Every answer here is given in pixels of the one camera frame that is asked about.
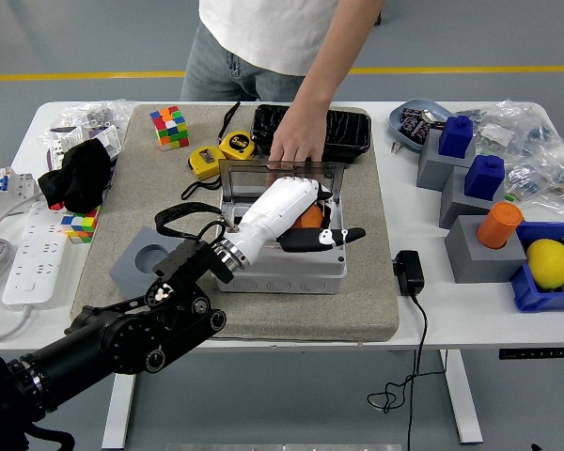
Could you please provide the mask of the person's left hand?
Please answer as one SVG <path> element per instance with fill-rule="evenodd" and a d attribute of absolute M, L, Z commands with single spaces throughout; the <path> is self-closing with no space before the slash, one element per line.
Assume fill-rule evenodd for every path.
<path fill-rule="evenodd" d="M 267 167 L 292 169 L 297 163 L 320 163 L 327 131 L 328 104 L 294 102 L 274 133 Z"/>

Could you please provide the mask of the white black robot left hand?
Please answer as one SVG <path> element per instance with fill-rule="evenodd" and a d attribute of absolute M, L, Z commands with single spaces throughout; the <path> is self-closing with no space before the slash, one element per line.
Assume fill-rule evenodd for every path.
<path fill-rule="evenodd" d="M 268 242 L 277 241 L 287 253 L 314 253 L 364 238 L 366 230 L 361 227 L 292 227 L 316 202 L 331 197 L 332 193 L 314 179 L 277 179 L 243 215 L 237 229 L 224 235 L 220 245 L 236 266 L 245 269 L 256 262 Z"/>

